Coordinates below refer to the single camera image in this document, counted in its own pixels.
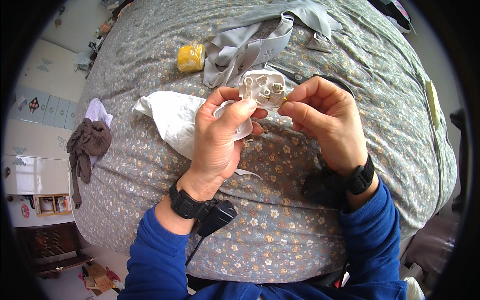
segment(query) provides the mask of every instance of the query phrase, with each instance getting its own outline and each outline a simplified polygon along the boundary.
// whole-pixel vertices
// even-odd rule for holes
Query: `gray fabric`
[[[308,49],[332,53],[332,47],[330,46],[330,43],[326,41],[324,36],[318,32],[315,32],[315,34],[313,35],[313,38],[308,44]]]
[[[327,18],[327,10],[322,5],[309,0],[274,1],[272,4],[255,6],[242,15],[230,18],[215,31],[215,34],[272,20],[278,18],[284,12],[291,12],[300,18],[305,26],[320,32],[330,39],[332,29]]]
[[[278,17],[280,23],[266,38],[255,36],[258,31],[273,26]],[[294,22],[317,31],[309,48],[328,53],[331,49],[321,35],[330,38],[332,27],[342,28],[340,23],[328,17],[322,5],[309,0],[279,0],[270,5],[254,7],[242,15],[230,18],[217,29],[215,36],[209,38],[210,42],[205,45],[207,59],[204,84],[211,88],[238,86],[243,72],[277,57],[285,49]],[[228,67],[221,72],[216,65]]]
[[[103,106],[103,103],[100,102],[98,98],[93,99],[90,101],[88,105],[87,112],[85,113],[85,118],[89,118],[92,122],[93,121],[100,121],[104,122],[108,128],[112,124],[113,116],[109,115]],[[94,166],[96,161],[98,160],[98,156],[91,156],[90,157],[90,166]]]

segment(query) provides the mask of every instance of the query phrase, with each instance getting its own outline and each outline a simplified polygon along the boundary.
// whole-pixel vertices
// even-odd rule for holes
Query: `black scissors handle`
[[[352,89],[343,80],[333,76],[321,75],[321,74],[314,74],[313,77],[321,77],[323,79],[326,79],[332,83],[339,85],[342,90],[346,90],[347,92],[349,92],[353,96],[353,99],[356,100],[355,94],[353,93]]]

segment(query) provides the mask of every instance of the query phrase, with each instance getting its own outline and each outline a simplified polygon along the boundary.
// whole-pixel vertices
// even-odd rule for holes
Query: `black wristband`
[[[177,182],[179,180],[180,178],[170,187],[170,200],[173,211],[187,220],[196,218],[199,222],[204,221],[210,210],[215,206],[216,200],[198,202],[184,190],[179,192],[177,190]]]
[[[345,181],[345,187],[352,195],[360,195],[372,185],[374,173],[375,167],[368,154],[367,164],[357,168],[355,173]]]

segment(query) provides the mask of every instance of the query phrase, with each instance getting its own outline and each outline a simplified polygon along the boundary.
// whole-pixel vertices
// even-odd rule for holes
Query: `drawer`
[[[5,193],[11,195],[45,195],[68,193],[67,160],[5,155],[2,170],[10,169],[4,179]]]
[[[15,100],[18,101],[23,96],[26,97],[27,105],[21,111],[19,111],[18,103],[15,103],[10,109],[9,118],[41,124],[43,122],[43,117],[45,115],[50,94],[35,90],[33,88],[18,86],[15,89]],[[32,113],[30,112],[28,105],[35,98],[37,98],[38,108]]]
[[[53,122],[53,126],[65,128],[68,106],[70,106],[70,101],[60,98],[57,112],[55,113],[55,121]]]
[[[59,105],[60,98],[50,96],[48,99],[47,109],[45,110],[45,116],[43,117],[43,125],[53,126],[55,121],[55,115],[57,114],[57,107]]]
[[[43,124],[8,119],[3,153],[13,156],[68,160],[67,141],[72,131]]]
[[[73,130],[73,124],[75,121],[75,115],[77,113],[78,103],[70,102],[68,107],[67,120],[65,121],[65,129]]]

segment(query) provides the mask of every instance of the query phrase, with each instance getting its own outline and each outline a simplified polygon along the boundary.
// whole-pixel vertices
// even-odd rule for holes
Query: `floral bedsheet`
[[[286,49],[273,61],[305,75],[323,73],[351,85],[377,172],[389,187],[402,221],[402,239],[422,228],[446,203],[456,162],[445,119],[435,131],[424,87],[428,76],[404,37],[367,0],[320,0],[343,29],[332,32],[330,54],[307,49],[313,32],[295,25]],[[175,91],[208,97],[201,72],[176,67],[180,46],[205,42],[231,16],[261,0],[137,0],[108,35],[78,105],[76,125],[99,98],[114,116],[112,144],[79,180],[83,204],[73,214],[91,244],[128,255],[144,212],[168,193],[190,161],[161,140],[155,123],[132,115],[137,99]],[[288,91],[295,87],[288,82]],[[283,283],[341,268],[347,259],[338,211],[302,199],[306,176],[318,168],[318,143],[293,132],[291,120],[271,110],[260,124],[268,133],[244,142],[240,168],[217,197],[238,217],[205,239],[187,273],[217,280]],[[438,151],[435,151],[435,140]],[[192,235],[189,255],[198,237]]]

